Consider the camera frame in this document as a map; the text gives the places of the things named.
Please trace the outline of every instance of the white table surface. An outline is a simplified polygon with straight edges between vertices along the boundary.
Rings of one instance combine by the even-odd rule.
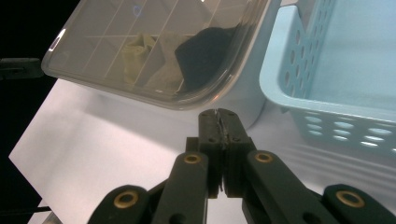
[[[396,213],[395,157],[304,140],[272,103],[247,133],[308,188],[348,184]],[[198,136],[197,125],[58,80],[9,157],[63,223],[86,223],[114,188],[165,180],[188,136]],[[241,200],[209,200],[207,223],[246,223]]]

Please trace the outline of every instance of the black background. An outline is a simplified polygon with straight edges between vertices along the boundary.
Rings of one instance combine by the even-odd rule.
[[[2,1],[0,58],[42,59],[78,2]],[[55,81],[47,76],[0,80],[0,211],[36,207],[41,201],[8,156]],[[0,217],[0,223],[27,223],[30,216]]]

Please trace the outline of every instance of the blue basket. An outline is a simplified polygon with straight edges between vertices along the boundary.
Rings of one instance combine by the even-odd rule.
[[[396,1],[282,7],[261,70],[303,135],[396,156]]]

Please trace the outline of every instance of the brass screw insert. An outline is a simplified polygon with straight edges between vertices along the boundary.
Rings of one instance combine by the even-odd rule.
[[[271,162],[274,160],[274,158],[271,156],[271,154],[265,153],[265,152],[257,153],[254,158],[256,158],[256,160],[259,162],[265,162],[265,163]]]
[[[139,200],[139,195],[134,190],[126,190],[117,195],[114,199],[114,206],[118,208],[128,208],[134,206]]]
[[[195,164],[201,161],[201,157],[197,155],[188,155],[184,158],[184,162],[189,164]]]
[[[359,194],[349,190],[339,190],[335,193],[335,196],[341,203],[350,207],[361,208],[365,205],[363,198],[359,196]]]

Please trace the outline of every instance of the clear plastic container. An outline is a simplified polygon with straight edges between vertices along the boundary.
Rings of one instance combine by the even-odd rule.
[[[243,77],[247,96],[239,98],[263,105],[258,75],[279,6],[280,0],[82,0],[42,68],[174,110],[213,104]],[[248,58],[254,68],[246,73]]]

